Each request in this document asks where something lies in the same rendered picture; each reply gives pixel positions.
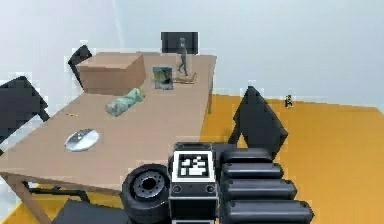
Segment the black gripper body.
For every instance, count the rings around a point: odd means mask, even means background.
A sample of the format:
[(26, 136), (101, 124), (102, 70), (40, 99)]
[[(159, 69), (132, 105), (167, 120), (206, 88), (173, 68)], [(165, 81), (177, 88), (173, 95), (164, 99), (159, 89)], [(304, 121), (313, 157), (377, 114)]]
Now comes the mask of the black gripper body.
[(160, 224), (169, 218), (170, 179), (167, 167), (145, 164), (124, 180), (120, 198), (127, 215), (139, 224)]

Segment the black chair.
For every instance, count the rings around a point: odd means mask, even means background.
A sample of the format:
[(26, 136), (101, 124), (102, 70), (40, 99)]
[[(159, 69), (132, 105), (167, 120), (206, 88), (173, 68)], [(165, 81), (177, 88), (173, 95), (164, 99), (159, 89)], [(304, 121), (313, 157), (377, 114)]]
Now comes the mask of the black chair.
[(82, 86), (82, 81), (77, 70), (77, 65), (91, 57), (92, 53), (89, 51), (88, 46), (82, 45), (72, 54), (72, 56), (68, 60), (68, 65), (71, 68), (80, 86)]
[(179, 53), (181, 38), (185, 40), (187, 53), (196, 55), (199, 51), (197, 32), (162, 32), (161, 51), (163, 53)]
[(236, 144), (243, 136), (248, 148), (263, 148), (272, 158), (280, 151), (288, 131), (262, 95), (249, 86), (233, 116), (235, 126), (228, 139)]
[(0, 144), (15, 131), (39, 116), (46, 122), (48, 104), (25, 76), (0, 86)]
[(68, 199), (51, 224), (131, 224), (123, 209), (92, 204), (83, 190), (64, 190), (60, 186), (48, 189), (32, 188), (27, 182), (23, 184), (32, 194), (67, 195), (80, 198), (80, 201)]

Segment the light brown wooden table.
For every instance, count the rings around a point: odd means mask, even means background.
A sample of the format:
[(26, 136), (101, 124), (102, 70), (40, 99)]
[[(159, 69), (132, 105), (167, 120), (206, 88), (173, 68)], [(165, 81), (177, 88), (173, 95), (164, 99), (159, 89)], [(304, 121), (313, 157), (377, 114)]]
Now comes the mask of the light brown wooden table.
[[(137, 87), (145, 94), (142, 102), (115, 117), (105, 111), (105, 105), (124, 95), (85, 92), (0, 156), (0, 176), (40, 224), (50, 224), (50, 219), (23, 182), (116, 194), (134, 168), (143, 163), (164, 163), (175, 142), (199, 139), (210, 109), (215, 57), (188, 56), (187, 67), (196, 73), (196, 82), (160, 90), (154, 86), (152, 68), (175, 67), (178, 57), (142, 54), (146, 79)], [(86, 151), (67, 150), (66, 139), (87, 128), (100, 134), (98, 142)]]

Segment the silver round plate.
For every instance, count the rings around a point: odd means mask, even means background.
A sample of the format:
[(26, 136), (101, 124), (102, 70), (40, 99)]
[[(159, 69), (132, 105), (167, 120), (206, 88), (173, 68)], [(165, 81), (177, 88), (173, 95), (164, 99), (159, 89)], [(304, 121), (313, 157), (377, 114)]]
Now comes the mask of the silver round plate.
[(65, 141), (65, 148), (71, 152), (81, 152), (92, 148), (100, 139), (94, 129), (81, 129), (71, 134)]

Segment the green patterned cloth roll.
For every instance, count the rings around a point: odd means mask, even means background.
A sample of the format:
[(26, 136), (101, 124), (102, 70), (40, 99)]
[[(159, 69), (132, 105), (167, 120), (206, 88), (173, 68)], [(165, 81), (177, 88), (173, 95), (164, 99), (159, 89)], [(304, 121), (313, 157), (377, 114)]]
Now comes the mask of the green patterned cloth roll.
[(145, 99), (141, 88), (133, 88), (126, 95), (118, 97), (105, 105), (105, 111), (112, 116), (118, 117), (138, 102)]

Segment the green framed picture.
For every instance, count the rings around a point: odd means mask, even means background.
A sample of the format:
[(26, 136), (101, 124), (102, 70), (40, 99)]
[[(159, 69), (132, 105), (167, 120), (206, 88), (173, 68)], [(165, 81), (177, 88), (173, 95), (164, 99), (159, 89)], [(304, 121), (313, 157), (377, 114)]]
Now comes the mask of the green framed picture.
[(154, 84), (156, 89), (172, 90), (173, 77), (171, 67), (153, 67)]

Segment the brown cardboard box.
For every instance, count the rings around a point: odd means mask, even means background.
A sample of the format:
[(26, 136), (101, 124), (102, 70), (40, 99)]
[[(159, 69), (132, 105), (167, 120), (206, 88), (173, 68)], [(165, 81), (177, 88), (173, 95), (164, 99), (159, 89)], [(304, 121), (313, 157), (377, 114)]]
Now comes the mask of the brown cardboard box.
[(125, 95), (146, 79), (142, 53), (99, 52), (77, 65), (89, 94)]

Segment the grey human figure statue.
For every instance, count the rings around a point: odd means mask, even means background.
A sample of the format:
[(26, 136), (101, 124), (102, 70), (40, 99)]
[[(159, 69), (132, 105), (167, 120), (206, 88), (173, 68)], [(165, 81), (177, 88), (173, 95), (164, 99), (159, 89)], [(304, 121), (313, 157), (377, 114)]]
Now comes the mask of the grey human figure statue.
[(179, 39), (180, 64), (178, 65), (176, 76), (173, 78), (174, 81), (182, 84), (193, 84), (196, 81), (196, 75), (190, 75), (187, 71), (187, 49), (186, 40), (184, 37)]

